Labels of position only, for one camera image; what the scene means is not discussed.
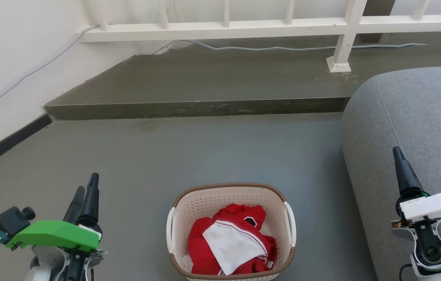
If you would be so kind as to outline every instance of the basket handle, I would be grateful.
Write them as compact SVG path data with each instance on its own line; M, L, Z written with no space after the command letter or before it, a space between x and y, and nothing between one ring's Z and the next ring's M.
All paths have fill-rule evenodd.
M168 212L168 218L166 219L166 246L168 247L168 252L173 253L173 243L172 243L172 220L175 214L175 207L172 207L170 212Z
M290 217L290 229L291 229L291 246L295 247L297 244L297 224L295 223L295 215L293 215L293 210L290 207L290 204L288 202L284 202L284 205L286 206L286 211L288 212L288 216Z

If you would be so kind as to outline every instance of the laundry basket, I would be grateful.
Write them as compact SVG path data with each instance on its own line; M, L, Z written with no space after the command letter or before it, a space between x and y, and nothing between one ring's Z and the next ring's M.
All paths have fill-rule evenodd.
M263 207L267 213L263 234L276 239L277 260L272 270L239 275L201 275L186 272L183 257L188 254L187 239L193 223L201 217L212 217L221 208L236 203ZM290 265L295 254L297 230L290 205L279 190L262 183L219 183L184 191L173 203L166 222L166 243L175 269L190 281L251 280L268 281Z

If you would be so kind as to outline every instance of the gray floor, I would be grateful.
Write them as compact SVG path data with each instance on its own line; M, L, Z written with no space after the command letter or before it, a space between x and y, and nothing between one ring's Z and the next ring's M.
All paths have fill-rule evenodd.
M54 123L0 157L0 212L62 219L76 187L100 179L104 280L185 280L168 257L166 215L181 191L228 181L280 189L297 251L278 280L373 281L339 142L340 114ZM0 247L0 280L22 280L32 253Z

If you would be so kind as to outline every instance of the gray cable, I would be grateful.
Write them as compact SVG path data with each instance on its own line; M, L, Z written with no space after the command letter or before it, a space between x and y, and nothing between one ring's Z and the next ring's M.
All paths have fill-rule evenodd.
M63 51L61 51L59 53L59 55L56 55L53 59L49 60L47 63L45 63L43 66L40 66L38 69L32 71L31 73L28 73L27 75L24 75L22 78L20 78L12 87L9 87L8 89L6 89L5 91L3 91L2 94L0 94L0 98L3 97L4 95L6 95L8 92L10 92L12 89L14 89L17 85L19 85L20 82L22 82L22 80L28 78L30 75L32 75L33 73L38 72L39 70L43 69L44 67L46 67L47 65L49 65L51 62L53 62L54 60L58 59L58 57L60 57L61 55L63 55L63 53L67 52L67 50L69 50L82 36L83 34L85 34L85 32L88 32L90 30L93 30L97 27L99 27L100 25L92 25L91 27L86 28L85 30L81 31L80 34L78 34L78 36L72 40L72 42L69 44L69 46L67 48L65 48ZM264 51L264 50L292 50L292 51L303 51L303 50L325 50L325 49L335 49L335 46L328 46L328 47L318 47L318 48L301 48L301 49L295 49L295 48L285 48L285 47L270 47L270 48L243 48L243 47L234 47L234 46L230 46L230 47L220 47L220 48L216 48L216 47L212 47L210 45L206 45L204 43L201 43L199 41L196 40L181 40L181 41L186 41L186 42L190 42L190 43L195 43L204 47L207 47L209 49L212 50L252 50L252 51ZM366 46L353 46L352 48L402 48L402 47L406 47L406 46L424 46L426 44L420 44L420 43L408 43L408 44L403 44L403 45L366 45Z
M59 55L56 55L53 59L49 60L46 64L44 64L43 66L40 66L40 68L36 69L35 71L28 73L27 75L24 75L22 78L20 78L12 87L9 87L8 89L6 89L2 94L0 94L0 98L4 95L6 95L8 92L10 92L13 88L15 88L17 85L19 85L20 82L22 82L22 80L28 78L30 75L32 75L33 73L38 72L40 69L43 69L45 66L49 65L51 62L53 62L54 60L56 60L58 57L60 57L63 53L67 52L67 50L69 50L79 39L80 37L85 34L85 32L89 31L89 30L93 30L94 28L99 27L99 25L93 25L89 28L86 28L85 30L81 31L80 34L78 34L78 36L69 44L68 48L65 48L62 52L59 53Z
M301 49L295 49L295 48L285 48L285 47L270 47L270 48L244 48L244 47L212 47L210 45L206 45L205 43L201 43L196 40L181 40L186 41L189 43L195 43L204 47L207 47L212 50L254 50L254 51L263 51L263 50L293 50L293 51L301 51L301 50L327 50L327 49L335 49L336 46L328 46L328 47L316 47L316 48L301 48ZM408 44L402 44L402 45L363 45L363 46L352 46L352 48L402 48L407 46L425 46L426 44L420 44L420 43L408 43Z

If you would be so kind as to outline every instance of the sofa cushion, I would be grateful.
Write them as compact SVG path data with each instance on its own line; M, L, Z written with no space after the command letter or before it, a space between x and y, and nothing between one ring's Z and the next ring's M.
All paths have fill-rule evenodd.
M342 117L342 150L379 281L397 280L413 242L390 233L399 197L392 148L400 146L426 192L441 192L441 68L375 76ZM414 278L406 269L403 281Z

